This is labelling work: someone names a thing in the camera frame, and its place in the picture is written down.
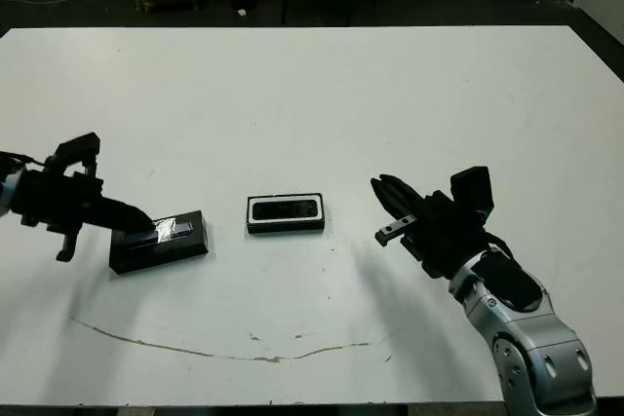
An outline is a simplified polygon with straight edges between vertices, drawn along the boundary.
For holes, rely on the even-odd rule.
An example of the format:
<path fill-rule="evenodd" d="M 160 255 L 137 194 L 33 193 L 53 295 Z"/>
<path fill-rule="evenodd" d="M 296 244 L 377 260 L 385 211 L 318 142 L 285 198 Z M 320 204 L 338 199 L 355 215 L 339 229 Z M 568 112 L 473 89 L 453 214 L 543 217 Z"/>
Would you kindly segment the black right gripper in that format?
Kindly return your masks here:
<path fill-rule="evenodd" d="M 485 230 L 441 191 L 421 197 L 402 179 L 381 174 L 373 193 L 395 218 L 374 237 L 381 246 L 398 238 L 432 279 L 452 279 L 460 267 L 487 247 Z"/>

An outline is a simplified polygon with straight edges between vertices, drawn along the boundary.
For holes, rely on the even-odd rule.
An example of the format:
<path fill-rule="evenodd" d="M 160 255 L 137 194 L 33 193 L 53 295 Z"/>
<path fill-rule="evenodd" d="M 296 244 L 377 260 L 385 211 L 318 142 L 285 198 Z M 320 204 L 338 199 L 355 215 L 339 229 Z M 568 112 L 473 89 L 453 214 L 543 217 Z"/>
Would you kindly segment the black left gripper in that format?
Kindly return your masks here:
<path fill-rule="evenodd" d="M 45 223 L 47 230 L 63 234 L 57 261 L 73 258 L 77 237 L 87 213 L 101 197 L 103 180 L 92 168 L 86 173 L 67 176 L 62 172 L 21 170 L 9 176 L 9 211 L 21 216 L 21 224 L 35 227 Z M 102 197 L 97 226 L 124 233 L 152 231 L 152 219 L 141 209 Z"/>

